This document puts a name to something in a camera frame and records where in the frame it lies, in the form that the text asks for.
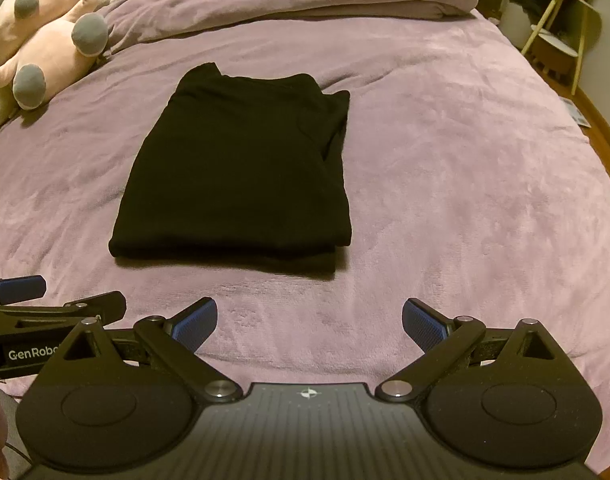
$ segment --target bed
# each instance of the bed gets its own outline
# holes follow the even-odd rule
[[[597,394],[588,458],[610,465],[610,180],[556,94],[477,0],[127,0],[101,9],[106,63],[0,129],[0,277],[44,300],[121,290],[128,313],[219,306],[199,350],[251,381],[365,381],[421,355],[403,302],[488,326],[539,319]],[[308,73],[349,90],[352,242],[336,272],[115,260],[131,165],[180,78]],[[197,171],[200,171],[197,156]],[[22,394],[30,379],[8,381]]]

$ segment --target blue handle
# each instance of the blue handle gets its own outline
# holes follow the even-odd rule
[[[37,300],[47,291],[47,283],[42,276],[22,276],[0,280],[0,305]]]
[[[421,308],[412,300],[403,305],[403,329],[423,352],[428,352],[449,335],[448,320],[434,309]]]
[[[168,319],[165,329],[172,339],[193,353],[214,332],[218,317],[216,302],[211,298],[202,298]]]

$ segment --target folded black garment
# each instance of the folded black garment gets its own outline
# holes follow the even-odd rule
[[[136,156],[115,257],[299,258],[350,244],[341,150],[349,92],[190,70]]]

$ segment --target plush toy's gray paw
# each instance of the plush toy's gray paw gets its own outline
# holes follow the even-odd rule
[[[81,16],[71,31],[71,41],[79,52],[86,57],[96,57],[102,54],[107,46],[109,36],[107,24],[99,14],[90,12]]]
[[[14,78],[14,97],[23,110],[34,110],[42,105],[47,92],[45,74],[38,65],[25,65]]]
[[[18,20],[25,20],[38,10],[40,0],[15,0],[14,15]]]

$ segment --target purple blanket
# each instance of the purple blanket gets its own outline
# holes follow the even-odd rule
[[[499,31],[472,15],[335,18],[335,4],[362,0],[315,0],[312,13],[328,16],[160,40],[253,16],[233,17],[226,0],[158,1],[109,9],[109,62],[0,130],[0,276],[42,274],[47,304],[121,290],[128,313],[117,327],[212,296],[219,326],[199,353],[243,386],[373,387],[421,354],[400,321],[412,296],[494,327],[535,317],[599,397],[605,420],[588,463],[610,465],[610,181],[556,94]],[[391,4],[402,16],[418,9],[412,1],[363,11],[389,14],[380,6]],[[462,11],[476,2],[434,1]],[[305,72],[325,92],[351,91],[343,161],[353,237],[333,279],[109,254],[141,142],[182,75],[210,61],[227,75]]]

